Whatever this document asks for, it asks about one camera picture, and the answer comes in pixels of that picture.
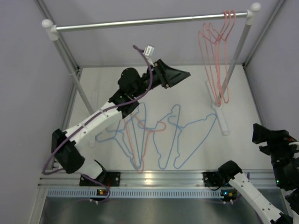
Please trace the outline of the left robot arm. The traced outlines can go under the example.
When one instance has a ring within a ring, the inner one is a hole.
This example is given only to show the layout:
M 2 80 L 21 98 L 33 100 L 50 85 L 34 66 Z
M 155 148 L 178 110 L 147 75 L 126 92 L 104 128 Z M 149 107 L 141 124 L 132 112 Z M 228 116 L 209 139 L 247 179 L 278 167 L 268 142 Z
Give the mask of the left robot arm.
M 80 153 L 85 144 L 92 136 L 131 114 L 138 107 L 138 100 L 150 90 L 158 86 L 171 88 L 190 75 L 190 72 L 166 65 L 161 59 L 142 75 L 135 68 L 126 68 L 117 82 L 119 89 L 102 108 L 72 128 L 53 132 L 52 154 L 66 173 L 79 172 L 95 186 L 101 186 L 107 171 L 97 160 L 86 159 Z

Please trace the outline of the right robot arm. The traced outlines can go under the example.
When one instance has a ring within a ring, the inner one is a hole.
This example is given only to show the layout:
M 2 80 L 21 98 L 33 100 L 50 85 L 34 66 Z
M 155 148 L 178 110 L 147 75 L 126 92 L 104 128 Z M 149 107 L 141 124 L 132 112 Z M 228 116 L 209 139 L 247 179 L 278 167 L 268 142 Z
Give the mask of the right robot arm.
M 228 161 L 218 169 L 217 179 L 222 185 L 234 187 L 251 205 L 264 224 L 297 224 L 299 222 L 299 142 L 286 130 L 270 130 L 255 123 L 252 142 L 260 152 L 270 156 L 276 186 L 290 194 L 285 196 L 293 215 L 289 216 L 272 205 L 249 181 L 242 169 Z

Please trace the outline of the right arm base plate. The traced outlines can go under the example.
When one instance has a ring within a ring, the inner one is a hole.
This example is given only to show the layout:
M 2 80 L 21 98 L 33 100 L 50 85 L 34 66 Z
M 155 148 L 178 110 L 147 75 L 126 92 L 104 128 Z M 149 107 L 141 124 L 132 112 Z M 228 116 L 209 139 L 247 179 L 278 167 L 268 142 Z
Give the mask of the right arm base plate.
M 224 178 L 218 171 L 203 172 L 205 187 L 222 187 L 225 185 Z

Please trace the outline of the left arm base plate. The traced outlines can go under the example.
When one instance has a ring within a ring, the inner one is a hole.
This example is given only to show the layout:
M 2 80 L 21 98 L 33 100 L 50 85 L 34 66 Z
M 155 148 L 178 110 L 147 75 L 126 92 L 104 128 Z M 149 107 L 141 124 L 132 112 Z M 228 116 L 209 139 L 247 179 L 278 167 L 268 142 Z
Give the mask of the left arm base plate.
M 108 186 L 108 187 L 119 187 L 120 180 L 121 180 L 121 173 L 114 172 L 114 171 L 107 171 L 105 174 L 101 174 L 95 180 Z M 85 177 L 83 177 L 81 175 L 80 181 L 79 181 L 79 186 L 94 187 L 94 186 L 99 186 L 99 185 L 86 179 Z

